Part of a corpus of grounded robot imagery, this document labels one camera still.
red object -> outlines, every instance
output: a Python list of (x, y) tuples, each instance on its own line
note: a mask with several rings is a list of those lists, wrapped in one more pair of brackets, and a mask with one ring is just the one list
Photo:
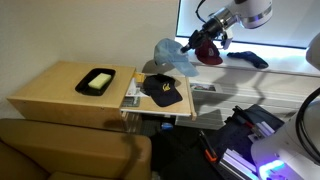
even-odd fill
[(208, 39), (201, 47), (195, 50), (195, 54), (199, 61), (208, 65), (218, 65), (222, 63), (222, 59), (219, 56), (220, 52), (216, 45)]
[(210, 154), (209, 150), (208, 149), (205, 150), (205, 156), (206, 156), (206, 158), (207, 158), (207, 160), (209, 162), (216, 162), (217, 159), (218, 159), (216, 153), (215, 152), (213, 152), (213, 153), (214, 154), (213, 154), (213, 157), (212, 157), (212, 155)]
[(250, 122), (246, 121), (245, 124), (246, 124), (247, 126), (249, 126), (250, 129), (253, 128), (253, 124), (251, 124)]

black cap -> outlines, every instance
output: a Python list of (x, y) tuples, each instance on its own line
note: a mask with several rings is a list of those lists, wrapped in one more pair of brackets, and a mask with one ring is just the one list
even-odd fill
[(163, 74), (148, 76), (143, 82), (146, 95), (160, 107), (166, 107), (182, 101), (182, 96), (175, 88), (175, 79)]

couch armrest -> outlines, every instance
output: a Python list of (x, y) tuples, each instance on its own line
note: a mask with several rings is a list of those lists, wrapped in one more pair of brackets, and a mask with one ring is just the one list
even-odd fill
[(20, 119), (0, 120), (1, 139), (56, 171), (128, 180), (151, 179), (148, 137)]

brown leather sofa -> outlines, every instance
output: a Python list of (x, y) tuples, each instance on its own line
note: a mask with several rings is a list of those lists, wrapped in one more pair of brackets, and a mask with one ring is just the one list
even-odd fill
[(151, 180), (146, 136), (0, 119), (0, 179)]

purple light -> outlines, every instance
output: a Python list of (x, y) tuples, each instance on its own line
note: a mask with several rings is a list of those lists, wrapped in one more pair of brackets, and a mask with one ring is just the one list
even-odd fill
[(259, 168), (259, 174), (261, 179), (266, 180), (268, 177), (270, 177), (270, 174), (278, 171), (279, 169), (284, 167), (284, 162), (280, 160), (275, 160), (270, 163), (267, 163), (265, 165), (260, 166)]

